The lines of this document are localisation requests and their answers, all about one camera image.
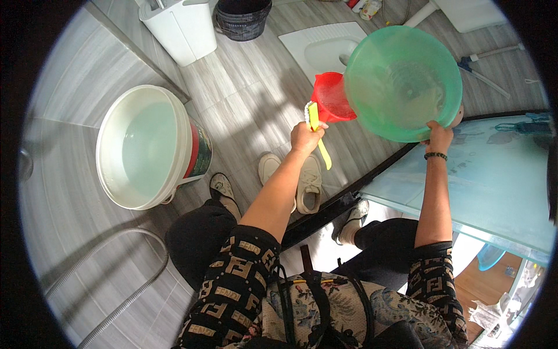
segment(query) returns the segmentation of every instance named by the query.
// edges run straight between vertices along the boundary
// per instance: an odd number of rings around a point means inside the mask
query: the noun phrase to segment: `yellow brush handle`
[[[316,102],[308,106],[308,115],[310,116],[310,127],[312,127],[314,132],[316,132],[318,125],[320,124],[320,120],[318,118],[318,104]],[[321,157],[324,158],[325,168],[326,170],[329,170],[331,168],[331,157],[329,156],[322,140],[318,141],[318,148],[320,148]]]
[[[329,156],[329,153],[325,148],[324,142],[322,140],[318,141],[318,148],[320,148],[321,156],[324,158],[325,169],[329,170],[331,168],[331,157]]]

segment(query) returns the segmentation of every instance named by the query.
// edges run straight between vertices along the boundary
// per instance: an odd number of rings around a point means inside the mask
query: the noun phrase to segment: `dark woven basket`
[[[263,33],[271,0],[219,0],[217,25],[229,39],[253,40]]]

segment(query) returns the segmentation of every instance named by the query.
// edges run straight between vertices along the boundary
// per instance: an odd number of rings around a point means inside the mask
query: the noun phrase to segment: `white plastic bucket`
[[[144,210],[169,203],[177,186],[205,175],[211,142],[175,95],[141,85],[108,110],[95,160],[108,197],[121,207]]]

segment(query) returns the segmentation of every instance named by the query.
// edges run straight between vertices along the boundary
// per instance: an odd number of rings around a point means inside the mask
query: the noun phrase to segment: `frosted glass shower door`
[[[467,121],[454,129],[448,151],[454,230],[546,264],[554,245],[546,189],[548,137],[497,131],[526,116]],[[364,187],[361,195],[399,211],[420,215],[426,161],[417,145]]]

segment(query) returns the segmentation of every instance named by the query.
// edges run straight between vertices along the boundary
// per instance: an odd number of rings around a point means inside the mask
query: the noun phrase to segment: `yellow brush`
[[[306,118],[306,122],[309,123],[312,130],[316,132],[320,124],[320,119],[318,118],[318,104],[312,101],[308,102],[304,108],[304,116]],[[329,156],[324,142],[321,139],[318,141],[318,148],[320,149],[321,156],[324,158],[325,168],[326,170],[329,170],[331,168],[331,157]]]

